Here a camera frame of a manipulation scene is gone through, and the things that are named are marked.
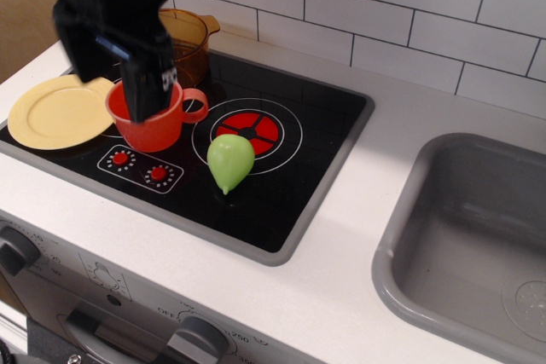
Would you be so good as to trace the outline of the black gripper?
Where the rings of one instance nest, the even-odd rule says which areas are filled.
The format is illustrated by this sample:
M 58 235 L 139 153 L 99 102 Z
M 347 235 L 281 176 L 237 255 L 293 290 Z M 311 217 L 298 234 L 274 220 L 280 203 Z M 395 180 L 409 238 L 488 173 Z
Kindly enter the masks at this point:
M 57 0 L 53 18 L 74 71 L 84 82 L 120 61 L 130 121 L 167 109 L 177 82 L 171 37 L 160 23 L 166 0 Z

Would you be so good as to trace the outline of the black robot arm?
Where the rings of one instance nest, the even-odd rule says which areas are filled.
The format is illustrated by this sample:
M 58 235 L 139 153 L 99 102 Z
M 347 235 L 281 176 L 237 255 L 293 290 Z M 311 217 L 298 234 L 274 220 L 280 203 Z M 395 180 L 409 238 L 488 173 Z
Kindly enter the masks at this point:
M 160 21 L 166 0 L 57 0 L 55 27 L 82 82 L 120 64 L 129 119 L 166 109 L 177 81 L 171 36 Z

